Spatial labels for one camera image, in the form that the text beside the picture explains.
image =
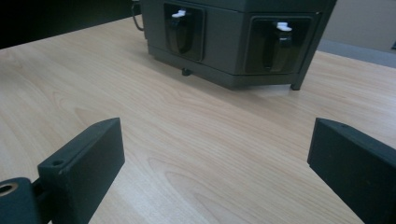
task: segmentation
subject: white knob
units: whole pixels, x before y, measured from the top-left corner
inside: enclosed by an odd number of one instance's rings
[[[280,30],[280,31],[285,31],[285,32],[289,32],[289,31],[292,30],[291,27],[288,26],[288,23],[287,23],[287,22],[278,22],[278,23],[276,24],[276,28],[277,28],[278,30]]]
[[[186,10],[179,10],[178,13],[172,15],[173,18],[180,18],[186,15]]]

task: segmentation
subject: dark floor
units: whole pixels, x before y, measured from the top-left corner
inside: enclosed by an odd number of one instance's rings
[[[387,53],[375,49],[365,49],[343,43],[322,39],[318,50],[357,59],[368,63],[381,64],[396,68],[396,53]]]

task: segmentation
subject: wooden table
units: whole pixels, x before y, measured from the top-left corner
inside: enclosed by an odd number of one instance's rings
[[[230,91],[160,63],[131,19],[0,50],[0,179],[120,117],[91,223],[361,223],[306,163],[316,117],[396,147],[396,70],[317,52],[300,91]]]

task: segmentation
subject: dark gray machine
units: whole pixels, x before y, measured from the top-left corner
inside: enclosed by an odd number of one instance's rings
[[[141,0],[148,53],[228,88],[299,90],[336,0]]]

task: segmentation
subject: gray wall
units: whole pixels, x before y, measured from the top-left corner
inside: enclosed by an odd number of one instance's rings
[[[396,0],[338,0],[323,39],[396,54]]]

